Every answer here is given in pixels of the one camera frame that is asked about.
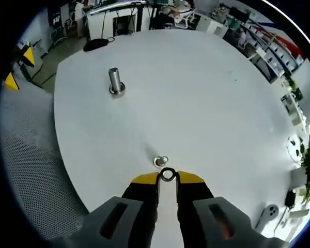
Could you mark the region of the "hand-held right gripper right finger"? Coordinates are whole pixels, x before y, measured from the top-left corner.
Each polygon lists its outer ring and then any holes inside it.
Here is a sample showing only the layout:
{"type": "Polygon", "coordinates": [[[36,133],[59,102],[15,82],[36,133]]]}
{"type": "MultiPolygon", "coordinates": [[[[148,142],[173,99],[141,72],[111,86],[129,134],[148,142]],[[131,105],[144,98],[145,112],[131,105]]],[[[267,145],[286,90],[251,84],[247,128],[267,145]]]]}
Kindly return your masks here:
{"type": "Polygon", "coordinates": [[[223,197],[215,197],[203,178],[178,171],[177,218],[184,247],[289,247],[251,227],[250,218],[223,197]]]}

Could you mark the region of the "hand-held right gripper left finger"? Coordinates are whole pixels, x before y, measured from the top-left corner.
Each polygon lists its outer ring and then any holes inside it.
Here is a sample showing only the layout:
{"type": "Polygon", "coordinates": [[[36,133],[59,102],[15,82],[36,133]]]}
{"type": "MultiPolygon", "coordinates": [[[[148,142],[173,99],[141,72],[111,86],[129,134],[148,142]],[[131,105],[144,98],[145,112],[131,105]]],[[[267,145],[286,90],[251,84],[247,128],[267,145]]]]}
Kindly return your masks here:
{"type": "Polygon", "coordinates": [[[121,197],[113,196],[89,215],[82,227],[49,247],[150,247],[159,201],[159,173],[137,176],[121,197]]]}

